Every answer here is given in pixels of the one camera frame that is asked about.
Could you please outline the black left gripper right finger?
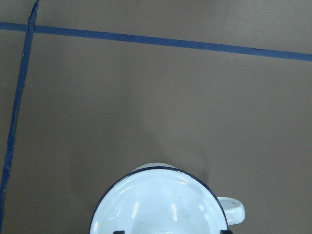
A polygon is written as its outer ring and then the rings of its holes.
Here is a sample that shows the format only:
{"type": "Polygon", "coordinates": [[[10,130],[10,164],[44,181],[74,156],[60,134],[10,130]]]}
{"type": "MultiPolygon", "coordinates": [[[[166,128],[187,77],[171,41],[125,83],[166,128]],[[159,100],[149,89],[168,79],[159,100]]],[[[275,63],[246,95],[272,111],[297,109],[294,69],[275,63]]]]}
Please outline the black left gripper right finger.
{"type": "Polygon", "coordinates": [[[221,230],[220,234],[234,234],[231,230],[221,230]]]}

